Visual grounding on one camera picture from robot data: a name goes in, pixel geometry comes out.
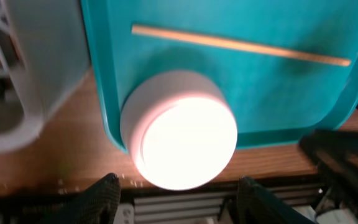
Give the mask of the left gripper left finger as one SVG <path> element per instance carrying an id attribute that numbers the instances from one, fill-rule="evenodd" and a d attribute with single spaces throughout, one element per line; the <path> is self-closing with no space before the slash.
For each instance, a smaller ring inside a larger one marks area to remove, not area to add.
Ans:
<path id="1" fill-rule="evenodd" d="M 41 219 L 41 224 L 92 224 L 114 222 L 121 197 L 116 174 L 98 180 L 59 211 Z"/>

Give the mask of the pink bowl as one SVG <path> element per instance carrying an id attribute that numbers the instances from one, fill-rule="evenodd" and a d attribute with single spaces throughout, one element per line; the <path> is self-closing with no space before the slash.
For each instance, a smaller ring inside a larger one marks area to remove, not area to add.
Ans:
<path id="1" fill-rule="evenodd" d="M 120 133 L 139 173 L 168 190 L 188 190 L 214 179 L 237 143 L 236 119 L 221 90 L 191 71 L 158 74 L 124 103 Z"/>

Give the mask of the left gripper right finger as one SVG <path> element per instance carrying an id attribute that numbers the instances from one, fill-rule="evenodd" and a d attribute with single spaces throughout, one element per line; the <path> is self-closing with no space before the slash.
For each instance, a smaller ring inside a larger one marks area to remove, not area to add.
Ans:
<path id="1" fill-rule="evenodd" d="M 314 224 L 250 177 L 239 179 L 237 215 L 243 224 Z"/>

